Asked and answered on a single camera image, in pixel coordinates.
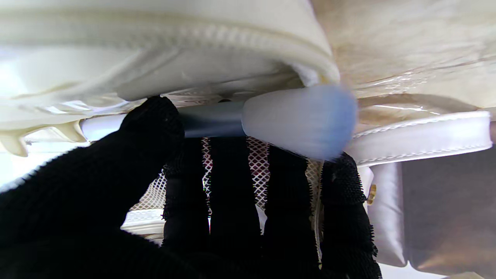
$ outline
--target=white mesh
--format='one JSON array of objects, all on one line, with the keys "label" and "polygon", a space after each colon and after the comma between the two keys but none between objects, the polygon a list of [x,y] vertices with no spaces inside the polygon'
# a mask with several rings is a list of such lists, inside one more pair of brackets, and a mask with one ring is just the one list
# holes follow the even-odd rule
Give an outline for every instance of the white mesh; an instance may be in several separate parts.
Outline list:
[{"label": "white mesh", "polygon": [[[253,178],[253,185],[255,191],[256,204],[265,209],[265,202],[267,201],[267,182],[270,177],[269,163],[267,161],[268,144],[254,138],[248,138],[249,147],[249,165]],[[210,196],[210,173],[212,171],[212,159],[210,158],[210,141],[208,138],[203,138],[203,165],[205,166],[205,176],[203,177],[203,188]],[[318,161],[309,160],[309,166],[306,171],[309,184],[312,192],[312,209],[318,200],[320,188],[320,171],[322,164]],[[162,209],[165,203],[165,185],[166,179],[163,174],[160,174],[148,187],[146,193],[141,197],[139,203],[135,204],[131,210],[142,209]]]}]

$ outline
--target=white leather surface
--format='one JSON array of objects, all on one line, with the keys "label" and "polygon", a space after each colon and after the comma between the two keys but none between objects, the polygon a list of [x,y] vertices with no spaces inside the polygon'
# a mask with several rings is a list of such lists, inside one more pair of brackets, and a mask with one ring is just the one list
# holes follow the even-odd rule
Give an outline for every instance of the white leather surface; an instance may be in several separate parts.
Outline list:
[{"label": "white leather surface", "polygon": [[187,106],[339,82],[308,0],[0,0],[0,25],[0,142],[21,156],[25,135],[85,141],[77,121],[152,95]]},{"label": "white leather surface", "polygon": [[[362,182],[362,189],[364,191],[365,197],[369,196],[370,187],[372,185],[373,180],[373,172],[369,167],[360,167],[358,168],[358,175],[360,175],[360,180]],[[365,212],[368,213],[369,207],[367,206],[367,202],[364,202]]]},{"label": "white leather surface", "polygon": [[403,185],[401,163],[388,163],[371,167],[372,183],[377,191],[372,205],[368,206],[374,226],[374,243],[379,253],[377,261],[396,267],[407,265],[404,233]]},{"label": "white leather surface", "polygon": [[492,146],[489,122],[486,111],[399,122],[354,135],[346,152],[372,166],[484,150]]}]

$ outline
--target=plastic wrap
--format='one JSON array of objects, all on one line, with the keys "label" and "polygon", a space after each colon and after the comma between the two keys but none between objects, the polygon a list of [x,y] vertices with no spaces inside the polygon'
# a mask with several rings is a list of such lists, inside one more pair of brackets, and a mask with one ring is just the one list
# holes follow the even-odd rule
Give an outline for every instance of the plastic wrap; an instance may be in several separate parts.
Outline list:
[{"label": "plastic wrap", "polygon": [[379,96],[362,104],[362,123],[496,107],[495,1],[312,2],[342,81],[358,98]]}]

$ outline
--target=black knit glove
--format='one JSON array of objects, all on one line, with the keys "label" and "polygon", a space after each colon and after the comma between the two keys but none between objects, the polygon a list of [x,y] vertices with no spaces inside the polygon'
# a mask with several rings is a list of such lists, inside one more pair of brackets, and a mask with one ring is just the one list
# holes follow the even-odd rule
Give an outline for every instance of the black knit glove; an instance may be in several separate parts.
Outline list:
[{"label": "black knit glove", "polygon": [[143,151],[163,163],[176,156],[184,141],[184,127],[179,112],[166,97],[151,97],[124,118],[119,131],[139,135]]}]

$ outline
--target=stitching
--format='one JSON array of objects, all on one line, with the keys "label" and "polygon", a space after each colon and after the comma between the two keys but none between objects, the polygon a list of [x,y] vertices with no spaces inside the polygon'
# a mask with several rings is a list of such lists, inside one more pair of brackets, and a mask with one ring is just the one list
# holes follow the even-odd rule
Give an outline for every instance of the stitching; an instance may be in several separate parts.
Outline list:
[{"label": "stitching", "polygon": [[458,151],[458,150],[465,150],[465,149],[472,149],[472,148],[480,148],[480,147],[491,147],[493,144],[478,144],[478,145],[467,145],[459,148],[453,148],[453,149],[439,149],[439,150],[433,150],[433,151],[426,151],[426,152],[417,152],[417,153],[409,153],[409,154],[402,154],[402,155],[396,155],[396,156],[387,156],[387,157],[379,157],[379,158],[374,158],[374,159],[366,159],[366,160],[361,160],[357,164],[363,164],[363,163],[368,163],[368,162],[374,162],[374,161],[382,161],[382,160],[389,160],[389,159],[399,159],[399,158],[405,158],[405,157],[411,157],[411,156],[417,156],[417,155],[424,155],[424,154],[436,154],[436,153],[441,153],[441,152],[451,152],[451,151]]},{"label": "stitching", "polygon": [[394,126],[389,126],[389,127],[384,127],[384,128],[380,128],[380,129],[375,129],[375,130],[370,130],[370,131],[366,131],[363,133],[359,133],[359,134],[354,135],[353,139],[358,139],[358,138],[366,136],[366,135],[381,133],[381,132],[385,132],[388,130],[394,130],[394,129],[403,128],[403,127],[411,127],[411,126],[429,124],[429,123],[435,123],[435,122],[452,121],[452,120],[469,119],[469,118],[480,118],[480,117],[483,117],[483,116],[482,115],[476,115],[476,116],[458,115],[454,118],[448,118],[448,119],[429,119],[429,120],[424,120],[422,122],[416,122],[416,123],[398,124],[398,125],[394,125]]}]

